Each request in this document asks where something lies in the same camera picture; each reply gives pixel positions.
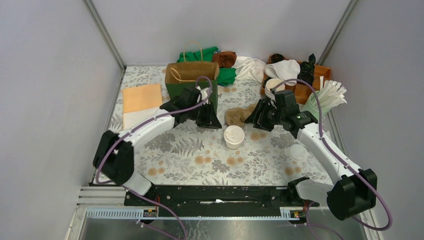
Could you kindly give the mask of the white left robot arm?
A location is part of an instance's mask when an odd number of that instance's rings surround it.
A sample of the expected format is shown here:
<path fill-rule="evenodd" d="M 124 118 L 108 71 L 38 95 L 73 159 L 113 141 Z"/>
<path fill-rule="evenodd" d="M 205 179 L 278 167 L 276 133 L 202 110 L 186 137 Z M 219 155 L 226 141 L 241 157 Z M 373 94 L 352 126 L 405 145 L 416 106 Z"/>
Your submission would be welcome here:
<path fill-rule="evenodd" d="M 210 87 L 185 87 L 180 95 L 162 104 L 148 119 L 121 133 L 108 130 L 101 136 L 93 166 L 119 186 L 136 193 L 144 206 L 152 204 L 153 183 L 135 170 L 135 151 L 155 137 L 186 122 L 194 121 L 199 128 L 221 129 L 214 104 L 209 100 Z"/>

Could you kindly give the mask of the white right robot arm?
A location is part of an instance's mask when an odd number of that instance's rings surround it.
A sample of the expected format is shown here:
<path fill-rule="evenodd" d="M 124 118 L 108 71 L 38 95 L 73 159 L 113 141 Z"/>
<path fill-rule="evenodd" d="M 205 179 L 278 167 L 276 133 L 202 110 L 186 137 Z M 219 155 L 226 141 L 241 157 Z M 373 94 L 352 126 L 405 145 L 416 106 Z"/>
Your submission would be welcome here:
<path fill-rule="evenodd" d="M 375 172 L 361 169 L 327 140 L 326 135 L 320 133 L 318 120 L 309 111 L 300 111 L 291 90 L 278 91 L 274 99 L 260 99 L 245 123 L 269 132 L 281 125 L 305 146 L 329 175 L 331 184 L 308 177 L 290 181 L 286 198 L 291 205 L 314 201 L 329 207 L 341 221 L 375 207 L 377 197 L 372 191 L 377 187 Z"/>

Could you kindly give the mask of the single white paper cup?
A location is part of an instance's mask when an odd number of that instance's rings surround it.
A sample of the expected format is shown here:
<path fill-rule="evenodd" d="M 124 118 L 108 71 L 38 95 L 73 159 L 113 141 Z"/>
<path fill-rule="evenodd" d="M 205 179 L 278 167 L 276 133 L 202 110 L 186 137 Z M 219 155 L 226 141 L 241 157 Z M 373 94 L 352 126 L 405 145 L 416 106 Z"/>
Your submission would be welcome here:
<path fill-rule="evenodd" d="M 238 149 L 240 147 L 240 145 L 242 144 L 242 142 L 244 141 L 244 138 L 242 138 L 239 141 L 232 141 L 228 138 L 225 138 L 225 144 L 229 149 L 235 150 Z"/>

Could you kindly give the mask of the green paper bag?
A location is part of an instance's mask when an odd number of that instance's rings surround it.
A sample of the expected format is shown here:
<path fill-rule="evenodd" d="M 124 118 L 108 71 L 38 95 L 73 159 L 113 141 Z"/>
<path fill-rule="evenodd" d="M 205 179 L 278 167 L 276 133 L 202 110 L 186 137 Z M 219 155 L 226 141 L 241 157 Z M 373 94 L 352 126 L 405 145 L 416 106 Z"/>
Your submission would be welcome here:
<path fill-rule="evenodd" d="M 207 77 L 200 79 L 198 86 L 202 89 L 209 88 L 209 102 L 213 103 L 215 110 L 218 108 L 218 81 L 217 77 L 220 73 L 220 68 L 217 62 L 206 60 L 206 51 L 199 47 L 200 59 L 190 61 L 189 53 L 186 51 L 185 44 L 182 52 L 183 61 L 170 63 L 165 70 L 165 86 L 169 97 L 172 99 L 179 96 L 185 87 L 194 87 L 198 77 Z"/>

